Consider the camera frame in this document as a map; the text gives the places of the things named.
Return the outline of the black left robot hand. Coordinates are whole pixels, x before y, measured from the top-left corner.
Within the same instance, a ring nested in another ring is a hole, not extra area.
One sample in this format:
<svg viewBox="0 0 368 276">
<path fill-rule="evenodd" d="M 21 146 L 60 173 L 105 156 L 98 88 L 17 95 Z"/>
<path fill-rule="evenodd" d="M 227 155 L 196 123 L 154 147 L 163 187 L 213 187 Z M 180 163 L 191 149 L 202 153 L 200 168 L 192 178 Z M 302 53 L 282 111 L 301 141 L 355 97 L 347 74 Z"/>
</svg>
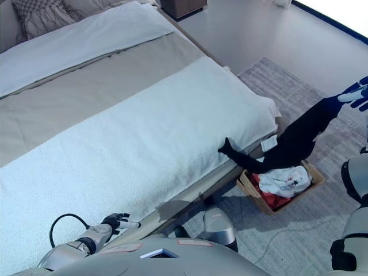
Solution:
<svg viewBox="0 0 368 276">
<path fill-rule="evenodd" d="M 112 234 L 118 235 L 118 229 L 137 229 L 141 227 L 140 222 L 129 221 L 130 214 L 128 213 L 112 213 L 105 217 L 101 224 L 108 224 L 112 228 Z"/>
</svg>

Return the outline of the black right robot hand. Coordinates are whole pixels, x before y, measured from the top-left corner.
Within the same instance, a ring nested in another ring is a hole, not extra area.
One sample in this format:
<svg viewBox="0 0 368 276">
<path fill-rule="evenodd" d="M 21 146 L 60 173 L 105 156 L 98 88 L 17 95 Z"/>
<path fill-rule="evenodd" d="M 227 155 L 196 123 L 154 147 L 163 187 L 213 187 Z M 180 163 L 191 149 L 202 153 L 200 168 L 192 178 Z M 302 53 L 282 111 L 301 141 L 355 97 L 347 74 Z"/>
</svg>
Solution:
<svg viewBox="0 0 368 276">
<path fill-rule="evenodd" d="M 360 112 L 367 111 L 367 76 L 345 89 L 338 95 L 338 100 L 350 104 L 353 109 L 357 108 Z"/>
</svg>

